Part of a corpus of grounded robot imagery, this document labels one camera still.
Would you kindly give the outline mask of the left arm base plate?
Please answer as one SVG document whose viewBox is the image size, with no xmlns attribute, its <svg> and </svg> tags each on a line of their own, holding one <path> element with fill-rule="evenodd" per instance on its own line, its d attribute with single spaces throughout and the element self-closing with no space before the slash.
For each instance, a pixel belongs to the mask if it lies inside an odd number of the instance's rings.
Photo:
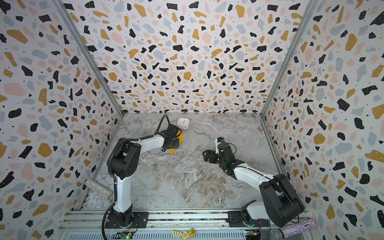
<svg viewBox="0 0 384 240">
<path fill-rule="evenodd" d="M 106 229 L 145 229 L 148 223 L 148 212 L 132 212 L 127 214 L 113 213 L 106 219 Z"/>
</svg>

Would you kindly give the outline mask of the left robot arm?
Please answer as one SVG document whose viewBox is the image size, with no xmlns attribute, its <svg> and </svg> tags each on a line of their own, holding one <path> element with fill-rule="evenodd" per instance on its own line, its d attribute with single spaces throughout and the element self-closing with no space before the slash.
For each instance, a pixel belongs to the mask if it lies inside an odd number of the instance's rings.
<svg viewBox="0 0 384 240">
<path fill-rule="evenodd" d="M 124 226 L 133 220 L 131 201 L 132 175 L 138 168 L 140 155 L 154 149 L 178 149 L 182 130 L 169 124 L 166 130 L 137 138 L 121 138 L 107 160 L 108 173 L 114 182 L 114 196 L 110 216 Z"/>
</svg>

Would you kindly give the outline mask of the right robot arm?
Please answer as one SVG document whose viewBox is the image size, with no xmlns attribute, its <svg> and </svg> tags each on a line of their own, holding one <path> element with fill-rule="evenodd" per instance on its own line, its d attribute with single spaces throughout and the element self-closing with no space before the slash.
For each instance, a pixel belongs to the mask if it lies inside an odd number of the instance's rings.
<svg viewBox="0 0 384 240">
<path fill-rule="evenodd" d="M 295 219 L 299 222 L 305 207 L 287 176 L 266 174 L 250 167 L 236 159 L 231 146 L 219 138 L 216 149 L 204 151 L 203 158 L 207 163 L 218 165 L 226 175 L 261 193 L 262 203 L 251 201 L 242 207 L 240 222 L 249 227 L 260 224 L 263 219 L 269 219 L 278 227 Z"/>
</svg>

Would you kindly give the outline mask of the yellow square paper sheet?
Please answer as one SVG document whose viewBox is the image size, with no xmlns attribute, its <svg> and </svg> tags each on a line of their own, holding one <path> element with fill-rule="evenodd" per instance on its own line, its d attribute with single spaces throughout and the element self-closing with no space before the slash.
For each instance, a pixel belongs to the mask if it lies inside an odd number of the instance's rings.
<svg viewBox="0 0 384 240">
<path fill-rule="evenodd" d="M 183 142 L 184 140 L 184 137 L 183 137 L 183 133 L 181 130 L 178 131 L 178 135 L 177 135 L 177 140 L 179 140 L 179 144 L 177 145 L 177 148 L 179 148 L 180 144 Z M 176 151 L 176 149 L 170 149 L 170 154 L 173 155 L 174 152 Z"/>
</svg>

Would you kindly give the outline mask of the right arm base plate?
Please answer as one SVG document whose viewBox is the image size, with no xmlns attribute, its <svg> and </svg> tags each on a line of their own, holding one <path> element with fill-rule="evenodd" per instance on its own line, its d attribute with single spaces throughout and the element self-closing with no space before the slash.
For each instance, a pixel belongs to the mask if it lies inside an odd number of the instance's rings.
<svg viewBox="0 0 384 240">
<path fill-rule="evenodd" d="M 248 214 L 242 211 L 229 211 L 226 222 L 231 228 L 248 227 L 248 228 L 262 228 L 269 227 L 270 223 L 266 219 L 252 219 Z"/>
</svg>

